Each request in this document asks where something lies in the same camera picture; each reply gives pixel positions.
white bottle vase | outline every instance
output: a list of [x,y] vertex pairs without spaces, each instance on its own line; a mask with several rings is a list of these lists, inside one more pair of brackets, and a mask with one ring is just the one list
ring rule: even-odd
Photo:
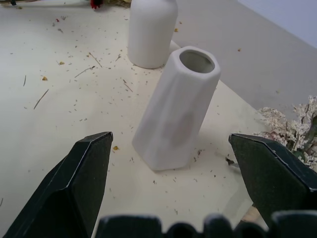
[[130,9],[128,57],[142,68],[166,63],[177,19],[176,0],[133,0]]
[[169,56],[132,140],[152,170],[188,164],[219,78],[209,52],[188,46]]

